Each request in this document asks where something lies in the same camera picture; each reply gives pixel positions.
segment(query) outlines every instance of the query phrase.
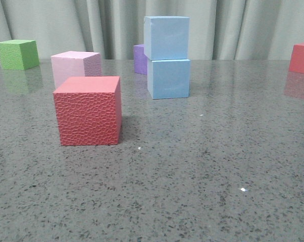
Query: stacked blue cubes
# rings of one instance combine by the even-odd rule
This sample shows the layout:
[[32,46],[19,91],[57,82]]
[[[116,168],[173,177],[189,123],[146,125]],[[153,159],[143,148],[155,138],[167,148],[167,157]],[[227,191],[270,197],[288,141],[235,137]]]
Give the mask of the stacked blue cubes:
[[147,89],[153,99],[189,96],[188,36],[188,17],[144,18]]

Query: red cube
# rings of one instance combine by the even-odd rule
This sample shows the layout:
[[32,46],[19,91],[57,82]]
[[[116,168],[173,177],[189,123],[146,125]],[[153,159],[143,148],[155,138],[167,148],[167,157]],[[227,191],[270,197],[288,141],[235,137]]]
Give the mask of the red cube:
[[304,73],[304,43],[293,46],[289,71]]
[[54,92],[61,145],[116,145],[120,77],[70,77]]

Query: purple cube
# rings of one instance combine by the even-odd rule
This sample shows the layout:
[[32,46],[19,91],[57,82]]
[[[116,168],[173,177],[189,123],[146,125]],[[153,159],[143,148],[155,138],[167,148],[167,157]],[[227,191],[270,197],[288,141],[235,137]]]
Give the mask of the purple cube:
[[144,54],[144,44],[135,45],[134,52],[134,72],[147,75],[147,57]]

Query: gray countertop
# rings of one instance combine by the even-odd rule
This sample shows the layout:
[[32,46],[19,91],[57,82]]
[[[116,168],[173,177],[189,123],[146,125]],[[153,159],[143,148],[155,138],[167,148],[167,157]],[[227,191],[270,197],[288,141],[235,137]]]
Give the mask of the gray countertop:
[[304,75],[288,65],[193,60],[189,98],[152,100],[132,60],[104,60],[120,144],[68,147],[49,60],[0,68],[0,241],[304,241]]

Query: gray curtain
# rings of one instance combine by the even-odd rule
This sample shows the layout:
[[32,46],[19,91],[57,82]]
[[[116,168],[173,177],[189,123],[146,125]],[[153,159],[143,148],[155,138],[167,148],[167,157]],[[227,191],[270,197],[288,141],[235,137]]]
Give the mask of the gray curtain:
[[143,17],[166,15],[190,17],[190,59],[290,59],[304,42],[304,0],[0,0],[0,41],[133,59]]

